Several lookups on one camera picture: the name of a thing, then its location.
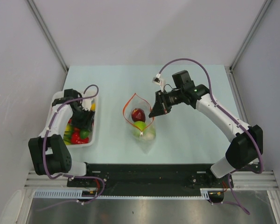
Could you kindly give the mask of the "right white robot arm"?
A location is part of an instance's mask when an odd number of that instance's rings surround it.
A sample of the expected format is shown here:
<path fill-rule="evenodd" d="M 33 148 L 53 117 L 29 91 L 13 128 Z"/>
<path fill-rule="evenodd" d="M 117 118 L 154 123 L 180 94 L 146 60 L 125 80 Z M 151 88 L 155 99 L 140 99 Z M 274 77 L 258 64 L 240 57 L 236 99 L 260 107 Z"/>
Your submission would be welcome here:
<path fill-rule="evenodd" d="M 230 145 L 225 156 L 210 167 L 206 182 L 211 187 L 222 183 L 223 177 L 240 170 L 263 154 L 263 130 L 234 117 L 210 94 L 205 85 L 195 85 L 186 70 L 172 75 L 175 88 L 165 91 L 165 80 L 157 74 L 152 82 L 160 86 L 150 118 L 168 114 L 172 106 L 185 103 L 208 117 L 226 136 Z"/>

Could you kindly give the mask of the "clear zip top bag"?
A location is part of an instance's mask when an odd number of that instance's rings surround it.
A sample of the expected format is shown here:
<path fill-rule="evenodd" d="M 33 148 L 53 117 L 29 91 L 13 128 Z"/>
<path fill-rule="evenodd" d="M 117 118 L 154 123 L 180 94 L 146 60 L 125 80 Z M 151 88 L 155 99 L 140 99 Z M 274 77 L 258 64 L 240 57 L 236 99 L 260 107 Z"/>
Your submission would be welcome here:
<path fill-rule="evenodd" d="M 151 151 L 156 139 L 154 118 L 149 117 L 151 111 L 149 102 L 136 93 L 129 98 L 122 110 L 128 134 L 144 154 Z"/>

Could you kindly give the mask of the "green red mango toy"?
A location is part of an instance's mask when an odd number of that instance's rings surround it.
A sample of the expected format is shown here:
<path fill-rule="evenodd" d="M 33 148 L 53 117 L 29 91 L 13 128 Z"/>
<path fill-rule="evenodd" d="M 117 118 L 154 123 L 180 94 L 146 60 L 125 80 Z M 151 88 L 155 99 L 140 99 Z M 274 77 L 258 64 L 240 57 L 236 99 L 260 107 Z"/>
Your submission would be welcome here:
<path fill-rule="evenodd" d="M 90 133 L 91 133 L 91 132 L 90 132 L 89 130 L 83 129 L 83 130 L 80 130 L 79 135 L 80 135 L 80 138 L 81 138 L 81 139 L 86 139 L 86 138 L 89 137 Z"/>

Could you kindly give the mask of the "green apple toy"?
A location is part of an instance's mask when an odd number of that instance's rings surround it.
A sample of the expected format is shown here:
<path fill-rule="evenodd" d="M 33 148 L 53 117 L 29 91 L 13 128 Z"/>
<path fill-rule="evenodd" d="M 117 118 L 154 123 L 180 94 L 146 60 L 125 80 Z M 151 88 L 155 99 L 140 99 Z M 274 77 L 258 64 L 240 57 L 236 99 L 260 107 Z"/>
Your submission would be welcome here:
<path fill-rule="evenodd" d="M 133 131 L 134 132 L 143 132 L 146 128 L 146 123 L 143 121 L 136 121 L 133 124 Z"/>

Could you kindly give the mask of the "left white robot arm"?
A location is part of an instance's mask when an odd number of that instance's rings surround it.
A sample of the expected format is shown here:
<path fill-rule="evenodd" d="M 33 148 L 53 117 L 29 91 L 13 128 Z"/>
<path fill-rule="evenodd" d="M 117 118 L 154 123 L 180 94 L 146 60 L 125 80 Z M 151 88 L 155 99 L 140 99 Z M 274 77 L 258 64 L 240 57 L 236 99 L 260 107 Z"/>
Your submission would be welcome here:
<path fill-rule="evenodd" d="M 85 187 L 93 183 L 94 175 L 86 170 L 84 162 L 72 159 L 69 149 L 93 143 L 97 99 L 98 91 L 89 89 L 66 89 L 53 96 L 45 128 L 28 142 L 38 175 L 47 175 L 50 179 L 77 176 Z"/>

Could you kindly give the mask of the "white cauliflower toy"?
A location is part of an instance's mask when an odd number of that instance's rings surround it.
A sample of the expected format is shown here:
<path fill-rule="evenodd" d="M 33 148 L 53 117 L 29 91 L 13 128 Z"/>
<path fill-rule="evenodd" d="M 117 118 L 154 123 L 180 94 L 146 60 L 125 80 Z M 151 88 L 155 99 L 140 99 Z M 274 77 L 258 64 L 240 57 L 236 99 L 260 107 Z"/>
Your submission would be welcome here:
<path fill-rule="evenodd" d="M 141 141 L 152 141 L 156 138 L 156 131 L 154 129 L 150 129 L 150 130 L 146 130 L 146 131 L 139 131 L 134 130 L 133 132 L 133 136 Z"/>

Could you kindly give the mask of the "dark red apple toy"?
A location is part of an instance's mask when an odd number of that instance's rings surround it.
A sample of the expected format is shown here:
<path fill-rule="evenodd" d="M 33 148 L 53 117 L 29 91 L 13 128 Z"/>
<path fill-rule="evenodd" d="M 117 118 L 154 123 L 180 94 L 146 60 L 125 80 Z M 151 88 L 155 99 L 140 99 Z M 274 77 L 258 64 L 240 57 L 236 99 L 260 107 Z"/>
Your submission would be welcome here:
<path fill-rule="evenodd" d="M 146 122 L 145 112 L 141 108 L 135 108 L 134 110 L 132 110 L 131 118 L 133 122 L 137 122 L 137 121 Z"/>

